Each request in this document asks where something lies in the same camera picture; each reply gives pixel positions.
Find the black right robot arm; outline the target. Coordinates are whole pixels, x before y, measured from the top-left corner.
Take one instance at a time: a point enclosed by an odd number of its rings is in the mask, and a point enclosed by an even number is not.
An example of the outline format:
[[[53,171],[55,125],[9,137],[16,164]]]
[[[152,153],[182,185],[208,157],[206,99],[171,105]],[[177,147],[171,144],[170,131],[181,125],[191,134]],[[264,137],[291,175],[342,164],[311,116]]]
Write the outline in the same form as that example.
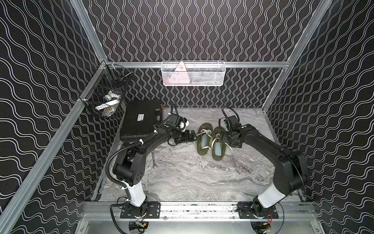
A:
[[[224,118],[227,132],[220,139],[232,148],[247,144],[265,156],[275,167],[272,182],[255,196],[251,212],[255,217],[266,216],[275,204],[292,192],[303,189],[308,181],[306,159],[302,153],[289,151],[262,135],[250,124],[241,125],[237,116]]]

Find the green shoe one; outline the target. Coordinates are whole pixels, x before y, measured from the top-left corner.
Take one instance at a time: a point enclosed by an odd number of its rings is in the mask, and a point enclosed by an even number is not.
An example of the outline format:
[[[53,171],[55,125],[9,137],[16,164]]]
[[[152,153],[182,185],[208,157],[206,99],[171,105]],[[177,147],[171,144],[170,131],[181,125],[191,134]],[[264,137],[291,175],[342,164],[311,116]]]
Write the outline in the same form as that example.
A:
[[[220,140],[222,130],[220,127],[216,127],[213,130],[213,140],[212,140],[212,157],[215,161],[221,161],[226,153],[227,145]]]
[[[205,156],[210,150],[213,128],[210,123],[204,123],[200,126],[197,136],[197,153]]]

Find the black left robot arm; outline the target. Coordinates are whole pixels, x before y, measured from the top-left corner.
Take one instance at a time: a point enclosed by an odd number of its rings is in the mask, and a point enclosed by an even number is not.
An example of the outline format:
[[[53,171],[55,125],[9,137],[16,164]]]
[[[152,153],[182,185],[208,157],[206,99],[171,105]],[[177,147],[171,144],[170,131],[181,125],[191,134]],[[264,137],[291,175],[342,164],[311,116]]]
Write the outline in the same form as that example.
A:
[[[147,215],[147,197],[143,191],[141,180],[145,174],[147,156],[158,146],[173,141],[171,146],[180,143],[195,142],[196,133],[187,129],[189,122],[176,113],[169,113],[160,124],[153,126],[153,133],[137,142],[126,144],[108,157],[105,164],[107,178],[123,187],[127,193],[127,201],[114,204],[129,210],[130,217],[143,218]]]

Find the light blue insole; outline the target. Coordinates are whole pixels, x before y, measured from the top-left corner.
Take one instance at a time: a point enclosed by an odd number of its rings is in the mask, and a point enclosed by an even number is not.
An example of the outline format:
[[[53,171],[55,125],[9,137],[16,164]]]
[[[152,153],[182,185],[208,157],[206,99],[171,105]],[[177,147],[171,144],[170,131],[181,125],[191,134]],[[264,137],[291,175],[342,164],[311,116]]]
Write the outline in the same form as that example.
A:
[[[209,144],[210,144],[210,136],[209,135],[202,135],[201,137],[201,149],[209,149]]]
[[[225,154],[225,146],[221,143],[221,142],[214,142],[214,145],[213,145],[213,155],[215,157],[223,157]]]

